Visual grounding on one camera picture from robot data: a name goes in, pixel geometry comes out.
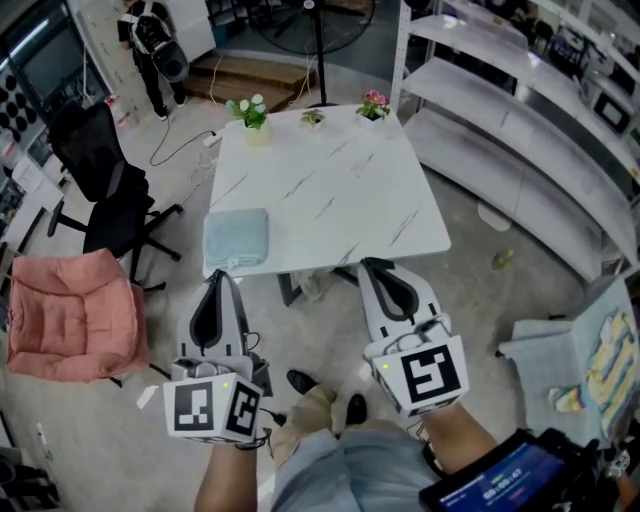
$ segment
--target potted flower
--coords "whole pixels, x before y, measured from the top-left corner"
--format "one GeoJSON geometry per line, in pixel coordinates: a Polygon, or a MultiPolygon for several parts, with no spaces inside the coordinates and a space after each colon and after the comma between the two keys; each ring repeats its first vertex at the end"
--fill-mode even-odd
{"type": "Polygon", "coordinates": [[[317,108],[307,110],[300,116],[300,126],[312,132],[322,130],[322,127],[324,126],[323,121],[324,114],[322,113],[322,110],[317,108]]]}
{"type": "Polygon", "coordinates": [[[360,126],[366,129],[380,125],[390,112],[389,100],[378,91],[369,91],[365,94],[363,105],[356,110],[356,114],[360,114],[358,116],[360,126]]]}
{"type": "Polygon", "coordinates": [[[250,146],[264,146],[271,140],[271,128],[267,122],[267,107],[262,94],[256,94],[251,101],[236,103],[227,101],[229,112],[236,119],[244,121],[244,134],[250,146]]]}

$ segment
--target khaki pants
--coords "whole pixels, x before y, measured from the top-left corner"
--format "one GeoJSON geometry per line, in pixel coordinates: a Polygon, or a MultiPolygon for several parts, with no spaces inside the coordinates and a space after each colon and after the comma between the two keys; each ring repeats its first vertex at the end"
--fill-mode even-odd
{"type": "MultiPolygon", "coordinates": [[[[304,395],[291,408],[287,422],[277,430],[271,439],[273,460],[276,467],[284,464],[296,451],[300,442],[318,430],[331,430],[331,404],[335,402],[336,394],[329,388],[319,385],[304,395]]],[[[367,420],[361,425],[350,425],[351,430],[387,430],[403,432],[402,428],[387,420],[367,420]]]]}

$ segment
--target standing fan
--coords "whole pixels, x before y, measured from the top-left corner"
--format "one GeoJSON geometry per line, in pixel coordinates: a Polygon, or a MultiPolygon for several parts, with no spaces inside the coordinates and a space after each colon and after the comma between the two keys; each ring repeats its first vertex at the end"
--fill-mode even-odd
{"type": "Polygon", "coordinates": [[[324,55],[358,39],[371,23],[375,0],[282,0],[270,7],[248,0],[252,26],[274,46],[300,55],[318,56],[320,104],[327,106],[324,55]]]}

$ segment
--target wooden pallet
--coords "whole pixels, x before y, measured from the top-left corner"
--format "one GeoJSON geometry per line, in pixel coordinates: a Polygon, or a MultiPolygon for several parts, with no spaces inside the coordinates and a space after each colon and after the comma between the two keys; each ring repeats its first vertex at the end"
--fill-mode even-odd
{"type": "MultiPolygon", "coordinates": [[[[260,93],[269,112],[286,108],[300,94],[307,70],[257,59],[224,57],[216,70],[216,79],[211,89],[213,72],[220,57],[212,55],[192,64],[189,76],[184,81],[187,94],[224,103],[227,100],[251,99],[260,93]]],[[[315,84],[315,72],[309,75],[311,86],[315,84]]]]}

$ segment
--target white box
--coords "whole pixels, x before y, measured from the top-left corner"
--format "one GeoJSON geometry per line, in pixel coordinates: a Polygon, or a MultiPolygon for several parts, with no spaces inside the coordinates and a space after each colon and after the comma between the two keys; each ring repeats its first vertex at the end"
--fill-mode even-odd
{"type": "Polygon", "coordinates": [[[255,439],[262,390],[237,373],[163,385],[167,431],[203,443],[255,439]]]}
{"type": "Polygon", "coordinates": [[[373,377],[403,417],[446,407],[469,391],[460,336],[376,357],[370,364],[373,377]]]}

